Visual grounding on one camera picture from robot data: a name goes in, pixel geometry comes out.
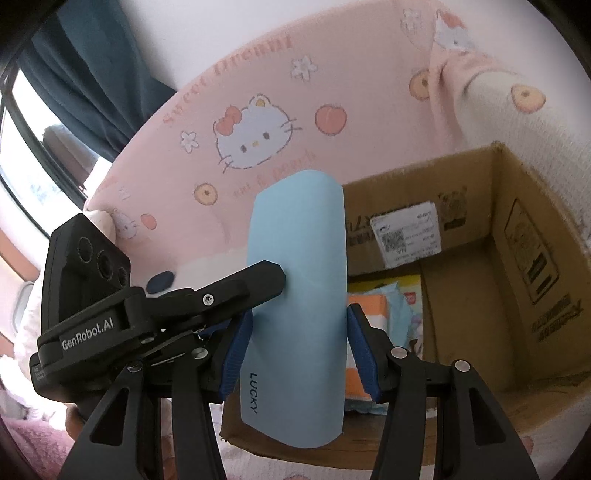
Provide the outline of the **orange white tissue pack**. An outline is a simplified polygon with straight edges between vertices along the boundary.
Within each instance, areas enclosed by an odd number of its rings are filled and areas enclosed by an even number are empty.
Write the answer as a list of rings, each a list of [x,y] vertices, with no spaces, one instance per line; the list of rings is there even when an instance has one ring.
[[[363,389],[375,403],[387,402],[389,354],[387,333],[373,327],[359,303],[346,308],[346,337],[351,346]]]

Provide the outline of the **pink fluffy blanket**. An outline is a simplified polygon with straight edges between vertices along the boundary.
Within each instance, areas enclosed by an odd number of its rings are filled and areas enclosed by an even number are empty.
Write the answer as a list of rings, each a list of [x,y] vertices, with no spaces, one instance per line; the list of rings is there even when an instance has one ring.
[[[57,479],[74,441],[44,421],[1,417],[1,478]]]

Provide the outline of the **oil pastel box yellow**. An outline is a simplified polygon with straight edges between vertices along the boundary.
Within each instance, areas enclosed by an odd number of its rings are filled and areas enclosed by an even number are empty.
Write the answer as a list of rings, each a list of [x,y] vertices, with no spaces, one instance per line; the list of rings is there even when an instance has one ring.
[[[401,293],[405,296],[413,312],[411,327],[409,329],[408,344],[405,347],[410,352],[423,358],[424,333],[423,333],[423,297],[421,277],[418,274],[390,277],[383,280],[363,281],[353,283],[349,287],[349,293],[362,293],[375,288],[397,282]]]

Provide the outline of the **brown cardboard box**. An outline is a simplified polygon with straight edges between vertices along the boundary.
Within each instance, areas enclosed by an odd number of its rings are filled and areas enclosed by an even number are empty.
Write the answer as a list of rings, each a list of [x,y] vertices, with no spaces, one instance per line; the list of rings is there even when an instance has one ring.
[[[418,274],[423,358],[469,362],[502,406],[540,479],[590,425],[590,254],[549,186],[501,144],[342,186],[353,283]],[[345,410],[342,433],[295,448],[242,422],[238,386],[221,436],[253,454],[372,474],[388,414]],[[422,467],[434,467],[437,402],[427,401]]]

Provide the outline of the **dark navy oval case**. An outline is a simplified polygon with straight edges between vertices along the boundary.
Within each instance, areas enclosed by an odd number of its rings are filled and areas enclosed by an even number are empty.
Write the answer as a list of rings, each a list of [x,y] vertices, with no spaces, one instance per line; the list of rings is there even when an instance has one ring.
[[[162,271],[153,275],[146,283],[145,290],[150,295],[159,294],[169,289],[175,280],[175,274],[172,271]]]

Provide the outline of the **pink hello kitty bedsheet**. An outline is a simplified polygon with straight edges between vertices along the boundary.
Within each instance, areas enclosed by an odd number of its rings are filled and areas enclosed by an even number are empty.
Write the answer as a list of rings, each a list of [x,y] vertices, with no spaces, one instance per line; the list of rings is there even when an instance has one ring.
[[[200,286],[246,263],[253,203],[304,170],[342,186],[501,144],[546,183],[590,254],[590,140],[478,51],[436,1],[369,1],[235,51],[136,133],[87,201],[136,284]]]

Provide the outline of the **dark teal curtain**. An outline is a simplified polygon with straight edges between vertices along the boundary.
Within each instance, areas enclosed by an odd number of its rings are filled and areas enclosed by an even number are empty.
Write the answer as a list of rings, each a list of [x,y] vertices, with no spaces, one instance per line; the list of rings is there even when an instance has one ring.
[[[154,78],[117,1],[67,1],[18,65],[61,123],[112,162],[174,94]]]

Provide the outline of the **baby wipes pack blue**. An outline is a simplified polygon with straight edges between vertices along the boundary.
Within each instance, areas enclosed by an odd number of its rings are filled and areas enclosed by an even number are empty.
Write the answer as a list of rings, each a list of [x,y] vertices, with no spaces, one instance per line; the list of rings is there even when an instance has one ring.
[[[349,293],[349,304],[359,304],[370,326],[385,331],[395,346],[408,344],[413,312],[397,282],[362,293]],[[365,392],[351,346],[346,345],[345,410],[385,415],[387,407],[376,404]]]

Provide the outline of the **light blue box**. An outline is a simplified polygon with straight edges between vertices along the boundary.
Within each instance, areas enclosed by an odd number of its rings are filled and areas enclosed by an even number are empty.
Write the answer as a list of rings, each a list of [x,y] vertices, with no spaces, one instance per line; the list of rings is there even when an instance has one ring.
[[[342,185],[305,170],[256,196],[249,263],[269,260],[283,293],[253,311],[240,372],[242,422],[295,448],[342,433],[346,389],[346,226]]]

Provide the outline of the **cream pillow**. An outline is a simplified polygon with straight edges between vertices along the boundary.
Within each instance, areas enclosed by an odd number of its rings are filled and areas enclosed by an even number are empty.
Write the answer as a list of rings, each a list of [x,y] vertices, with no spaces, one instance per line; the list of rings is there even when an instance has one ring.
[[[90,222],[113,244],[116,243],[116,228],[111,215],[105,211],[84,211]]]

